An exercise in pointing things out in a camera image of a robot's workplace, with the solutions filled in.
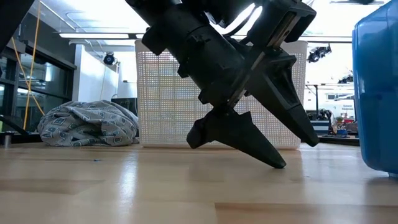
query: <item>ceiling light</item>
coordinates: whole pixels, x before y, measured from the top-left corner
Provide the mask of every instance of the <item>ceiling light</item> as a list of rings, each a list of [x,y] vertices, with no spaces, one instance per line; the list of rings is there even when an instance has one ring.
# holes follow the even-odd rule
[[[371,5],[384,5],[385,3],[389,2],[389,0],[331,0],[330,3],[332,4],[371,4]]]
[[[311,43],[347,43],[353,42],[352,37],[327,37],[327,36],[307,36],[303,35],[298,40],[304,40]]]
[[[111,34],[111,33],[60,33],[62,38],[68,39],[133,39],[135,38],[135,34],[133,38],[129,34]]]
[[[246,35],[232,35],[231,37],[235,40],[242,40],[246,37]]]

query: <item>wall-mounted camera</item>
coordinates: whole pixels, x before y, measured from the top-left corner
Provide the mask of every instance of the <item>wall-mounted camera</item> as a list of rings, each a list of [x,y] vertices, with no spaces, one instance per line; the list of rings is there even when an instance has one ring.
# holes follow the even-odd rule
[[[117,58],[114,57],[114,52],[107,52],[104,57],[104,63],[106,65],[115,65],[118,62]]]

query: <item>white wall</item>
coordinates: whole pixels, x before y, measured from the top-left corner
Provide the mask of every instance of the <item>white wall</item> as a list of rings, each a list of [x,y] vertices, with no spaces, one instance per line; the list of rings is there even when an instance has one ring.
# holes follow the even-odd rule
[[[137,97],[137,62],[135,52],[115,52],[120,62],[118,98]]]
[[[94,58],[84,45],[76,45],[72,100],[92,102],[111,100],[118,92],[119,75],[100,59]]]

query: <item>black pole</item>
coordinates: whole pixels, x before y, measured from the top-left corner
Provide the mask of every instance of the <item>black pole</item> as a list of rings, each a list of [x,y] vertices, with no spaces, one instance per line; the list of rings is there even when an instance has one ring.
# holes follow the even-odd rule
[[[318,85],[314,85],[315,86],[315,103],[317,104],[317,119],[318,119],[318,115],[319,115],[319,104],[318,104]]]
[[[355,122],[357,122],[357,121],[358,121],[358,116],[357,116],[357,113],[356,113],[356,100],[355,100],[355,99],[353,99],[353,101],[354,101],[354,115],[355,115]]]

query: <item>blue plastic container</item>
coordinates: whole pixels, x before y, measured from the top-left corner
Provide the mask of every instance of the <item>blue plastic container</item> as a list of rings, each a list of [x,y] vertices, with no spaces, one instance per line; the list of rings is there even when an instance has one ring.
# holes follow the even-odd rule
[[[357,23],[353,57],[363,159],[398,174],[398,0]]]

